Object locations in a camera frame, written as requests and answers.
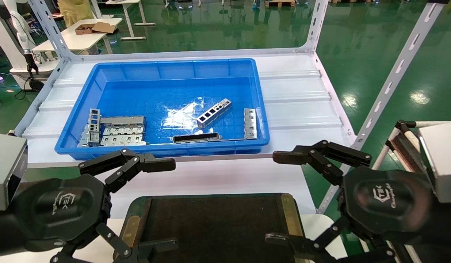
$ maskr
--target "blue plastic bin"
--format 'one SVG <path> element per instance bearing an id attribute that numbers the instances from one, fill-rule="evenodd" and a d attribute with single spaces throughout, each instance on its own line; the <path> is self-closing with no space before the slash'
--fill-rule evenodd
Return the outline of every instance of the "blue plastic bin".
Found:
<path id="1" fill-rule="evenodd" d="M 224 98 L 232 101 L 231 109 L 199 129 L 196 118 Z M 156 157 L 259 153 L 269 143 L 259 77 L 251 58 L 99 63 L 87 78 L 55 145 L 57 153 L 87 160 L 125 148 L 77 147 L 90 108 L 98 108 L 102 117 L 145 116 L 143 141 L 150 145 L 127 148 Z M 256 109 L 257 140 L 234 140 L 244 137 L 245 108 Z M 212 132 L 227 141 L 172 143 L 175 135 Z"/>

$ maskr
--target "stack of metal parts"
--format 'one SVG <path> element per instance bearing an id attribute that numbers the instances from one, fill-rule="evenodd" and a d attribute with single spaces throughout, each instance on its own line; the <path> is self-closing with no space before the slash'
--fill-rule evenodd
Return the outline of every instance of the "stack of metal parts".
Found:
<path id="1" fill-rule="evenodd" d="M 101 118 L 105 129 L 102 133 L 102 146 L 146 145 L 142 141 L 144 116 Z"/>

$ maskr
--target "white shelf frame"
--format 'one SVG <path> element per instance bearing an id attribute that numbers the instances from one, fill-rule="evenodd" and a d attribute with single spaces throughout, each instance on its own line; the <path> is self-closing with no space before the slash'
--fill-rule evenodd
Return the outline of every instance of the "white shelf frame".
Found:
<path id="1" fill-rule="evenodd" d="M 63 39 L 60 31 L 53 20 L 48 7 L 45 5 L 44 1 L 40 0 L 28 0 L 31 8 L 37 15 L 37 18 L 44 28 L 49 40 L 51 41 L 55 52 L 60 58 L 60 63 L 55 68 L 54 72 L 50 75 L 47 83 L 45 84 L 43 90 L 36 97 L 32 103 L 30 109 L 25 114 L 24 118 L 18 126 L 15 128 L 15 133 L 17 136 L 22 136 L 24 130 L 31 124 L 33 118 L 37 115 L 38 108 L 40 104 L 47 98 L 50 90 L 52 89 L 53 83 L 58 79 L 60 74 L 63 72 L 64 68 L 68 65 L 68 62 L 109 62 L 109 61 L 119 61 L 119 60 L 187 60 L 201 57 L 237 57 L 237 56 L 262 56 L 262 55 L 291 55 L 291 54 L 307 54 L 314 59 L 314 64 L 320 71 L 321 79 L 327 88 L 329 95 L 332 97 L 333 105 L 335 111 L 341 116 L 342 125 L 345 130 L 347 130 L 347 135 L 351 147 L 360 150 L 370 135 L 373 127 L 379 119 L 382 111 L 384 110 L 387 102 L 391 98 L 399 81 L 409 67 L 414 55 L 417 53 L 420 45 L 425 39 L 427 33 L 429 32 L 434 21 L 438 17 L 440 11 L 445 4 L 440 3 L 428 3 L 425 6 L 424 11 L 420 15 L 417 24 L 412 30 L 411 35 L 407 39 L 404 48 L 402 49 L 399 57 L 394 64 L 389 76 L 387 77 L 384 85 L 379 92 L 375 103 L 373 104 L 371 110 L 369 111 L 364 124 L 356 136 L 352 129 L 352 126 L 347 118 L 347 115 L 342 108 L 342 105 L 337 98 L 334 87 L 332 86 L 329 78 L 327 77 L 326 71 L 324 70 L 322 63 L 316 54 L 316 48 L 318 45 L 322 25 L 324 23 L 324 17 L 326 14 L 326 9 L 329 5 L 328 0 L 317 0 L 315 2 L 315 8 L 310 23 L 309 34 L 307 41 L 304 45 L 298 48 L 278 48 L 278 49 L 254 49 L 254 50 L 218 50 L 218 51 L 200 51 L 200 52 L 167 52 L 167 53 L 135 53 L 135 54 L 112 54 L 112 55 L 86 55 L 78 56 L 74 55 L 69 51 L 65 40 Z M 349 170 L 349 166 L 343 165 L 341 170 L 344 174 Z M 331 186 L 323 198 L 322 203 L 317 209 L 317 213 L 324 213 L 327 206 L 332 201 L 336 195 L 338 187 Z"/>

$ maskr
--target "wooden pallet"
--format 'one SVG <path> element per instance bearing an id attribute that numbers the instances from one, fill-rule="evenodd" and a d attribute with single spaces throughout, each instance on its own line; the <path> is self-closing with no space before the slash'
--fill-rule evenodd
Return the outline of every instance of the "wooden pallet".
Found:
<path id="1" fill-rule="evenodd" d="M 277 5 L 278 7 L 282 7 L 282 4 L 284 4 L 284 6 L 291 6 L 294 7 L 295 6 L 295 0 L 272 0 L 272 1 L 267 1 L 265 0 L 265 5 L 266 7 L 269 7 L 269 4 L 271 5 Z"/>

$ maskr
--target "cardboard box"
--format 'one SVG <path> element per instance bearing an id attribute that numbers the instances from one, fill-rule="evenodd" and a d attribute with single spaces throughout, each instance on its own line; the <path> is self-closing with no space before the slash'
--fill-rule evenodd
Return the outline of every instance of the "cardboard box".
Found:
<path id="1" fill-rule="evenodd" d="M 87 35 L 92 34 L 92 27 L 94 27 L 95 24 L 83 24 L 78 26 L 74 31 L 77 35 Z"/>
<path id="2" fill-rule="evenodd" d="M 115 31 L 115 25 L 110 25 L 108 23 L 97 22 L 95 24 L 83 24 L 78 26 L 75 30 L 77 35 L 86 35 L 97 32 L 102 33 L 113 33 Z"/>

